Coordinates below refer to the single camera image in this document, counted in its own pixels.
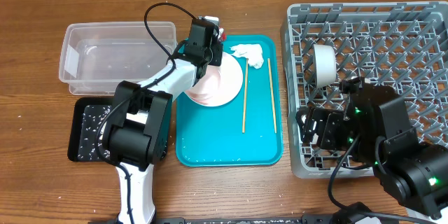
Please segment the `red snack wrapper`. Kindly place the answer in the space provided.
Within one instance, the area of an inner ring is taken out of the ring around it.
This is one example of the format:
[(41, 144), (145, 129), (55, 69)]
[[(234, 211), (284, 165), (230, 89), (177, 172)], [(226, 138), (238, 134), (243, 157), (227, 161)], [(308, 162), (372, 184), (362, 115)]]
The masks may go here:
[(218, 40), (219, 40), (220, 42), (223, 42), (223, 41), (226, 40), (225, 30), (224, 30), (224, 28), (222, 28), (222, 27), (219, 28)]

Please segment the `pink plate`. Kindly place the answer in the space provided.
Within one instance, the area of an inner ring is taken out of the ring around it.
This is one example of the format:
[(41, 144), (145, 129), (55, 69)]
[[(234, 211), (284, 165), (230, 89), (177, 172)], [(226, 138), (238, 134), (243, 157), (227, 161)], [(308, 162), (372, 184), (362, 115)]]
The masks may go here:
[(208, 66), (206, 74), (186, 95), (202, 106), (215, 107), (231, 102), (242, 88), (243, 73), (238, 61), (224, 52), (220, 66)]

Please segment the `white napkin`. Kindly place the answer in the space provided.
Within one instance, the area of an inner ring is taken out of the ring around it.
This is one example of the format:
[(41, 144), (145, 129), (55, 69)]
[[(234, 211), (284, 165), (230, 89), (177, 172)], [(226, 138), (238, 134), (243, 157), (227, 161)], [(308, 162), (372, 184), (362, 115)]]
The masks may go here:
[(246, 58), (250, 67), (260, 69), (263, 66), (263, 49), (260, 44), (238, 44), (230, 49), (232, 56)]

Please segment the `wooden chopstick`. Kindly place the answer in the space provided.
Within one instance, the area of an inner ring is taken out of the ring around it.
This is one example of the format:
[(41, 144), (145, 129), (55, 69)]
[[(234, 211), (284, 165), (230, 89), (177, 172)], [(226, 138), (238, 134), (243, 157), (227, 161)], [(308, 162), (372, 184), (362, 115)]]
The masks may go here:
[(272, 105), (272, 117), (273, 117), (273, 126), (274, 133), (277, 133), (277, 119), (276, 119), (276, 107), (274, 101), (274, 88), (273, 88), (273, 78), (272, 78), (272, 65), (270, 58), (267, 59), (268, 65), (268, 74), (269, 74), (269, 88), (270, 88), (270, 96), (271, 96), (271, 105)]
[(249, 60), (246, 59), (245, 72), (244, 72), (244, 100), (243, 100), (243, 116), (242, 116), (242, 133), (246, 132), (246, 100), (247, 100), (247, 87), (248, 87), (248, 73), (249, 73)]

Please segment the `grey bowl with food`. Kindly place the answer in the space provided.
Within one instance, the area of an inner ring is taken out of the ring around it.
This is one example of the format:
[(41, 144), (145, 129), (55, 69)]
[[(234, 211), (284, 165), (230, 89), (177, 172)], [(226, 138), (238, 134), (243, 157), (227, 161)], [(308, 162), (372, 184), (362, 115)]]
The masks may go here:
[(316, 87), (322, 88), (336, 81), (337, 67), (333, 47), (329, 45), (314, 44), (314, 73), (316, 74)]

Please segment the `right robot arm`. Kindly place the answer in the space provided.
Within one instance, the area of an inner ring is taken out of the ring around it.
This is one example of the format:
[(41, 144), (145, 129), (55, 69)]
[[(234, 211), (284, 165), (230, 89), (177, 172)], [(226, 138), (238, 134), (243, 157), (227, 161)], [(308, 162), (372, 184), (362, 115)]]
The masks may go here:
[[(412, 126), (405, 100), (388, 85), (373, 85), (364, 77), (342, 80), (339, 90), (347, 100), (342, 110), (302, 107), (295, 115), (300, 137), (326, 151), (342, 151), (330, 176), (328, 196), (339, 212), (333, 223), (447, 222), (447, 148), (421, 142)], [(406, 208), (408, 215), (378, 213), (357, 202), (350, 206), (333, 196), (333, 183), (344, 162), (356, 169), (372, 168), (386, 193)]]

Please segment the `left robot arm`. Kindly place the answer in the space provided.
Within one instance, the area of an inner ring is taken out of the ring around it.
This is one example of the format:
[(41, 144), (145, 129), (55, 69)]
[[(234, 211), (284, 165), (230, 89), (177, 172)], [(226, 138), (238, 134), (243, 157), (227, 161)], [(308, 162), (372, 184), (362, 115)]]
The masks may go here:
[(188, 38), (162, 70), (139, 83), (124, 80), (117, 85), (111, 111), (97, 133), (109, 151), (105, 162), (115, 166), (120, 179), (121, 210), (115, 223), (152, 223), (153, 170), (167, 146), (172, 104), (199, 82), (209, 65), (221, 64), (219, 36), (217, 17), (195, 18)]

